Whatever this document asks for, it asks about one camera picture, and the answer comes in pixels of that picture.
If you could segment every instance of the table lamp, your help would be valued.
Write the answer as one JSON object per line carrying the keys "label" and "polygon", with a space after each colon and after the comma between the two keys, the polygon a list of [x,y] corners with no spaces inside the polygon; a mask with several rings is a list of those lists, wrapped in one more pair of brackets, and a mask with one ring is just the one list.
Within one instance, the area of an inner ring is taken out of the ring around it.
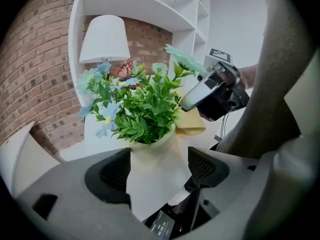
{"label": "table lamp", "polygon": [[79,62],[81,64],[123,61],[130,58],[125,22],[114,15],[94,18],[86,31]]}

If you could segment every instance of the butterfly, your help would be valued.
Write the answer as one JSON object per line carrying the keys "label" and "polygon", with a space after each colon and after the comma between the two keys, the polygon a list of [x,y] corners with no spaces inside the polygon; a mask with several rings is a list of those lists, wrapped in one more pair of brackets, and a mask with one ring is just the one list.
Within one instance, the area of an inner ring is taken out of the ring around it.
{"label": "butterfly", "polygon": [[[129,58],[125,63],[123,63],[121,65],[121,67],[117,67],[114,70],[114,76],[116,78],[120,78],[120,80],[119,80],[120,82],[124,82],[132,77],[131,72],[132,72],[133,68],[134,68],[134,61],[132,58]],[[131,89],[135,90],[136,86],[140,87],[143,90],[142,85],[139,83],[137,83],[135,86],[132,85]]]}

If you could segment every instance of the digital display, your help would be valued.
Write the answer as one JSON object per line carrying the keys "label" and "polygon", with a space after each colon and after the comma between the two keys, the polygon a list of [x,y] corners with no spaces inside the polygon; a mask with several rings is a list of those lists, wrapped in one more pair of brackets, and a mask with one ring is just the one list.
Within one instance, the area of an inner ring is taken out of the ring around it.
{"label": "digital display", "polygon": [[175,220],[161,210],[151,226],[151,232],[155,233],[161,239],[169,240],[174,225]]}

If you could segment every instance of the cream plant pot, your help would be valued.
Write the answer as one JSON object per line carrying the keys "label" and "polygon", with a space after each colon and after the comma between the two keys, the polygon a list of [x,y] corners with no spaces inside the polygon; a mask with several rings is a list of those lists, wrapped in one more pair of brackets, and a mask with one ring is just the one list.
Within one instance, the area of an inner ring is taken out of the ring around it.
{"label": "cream plant pot", "polygon": [[174,147],[176,125],[172,124],[172,131],[167,132],[161,139],[151,145],[130,143],[131,166],[140,171],[150,171],[156,168],[163,157],[170,153]]}

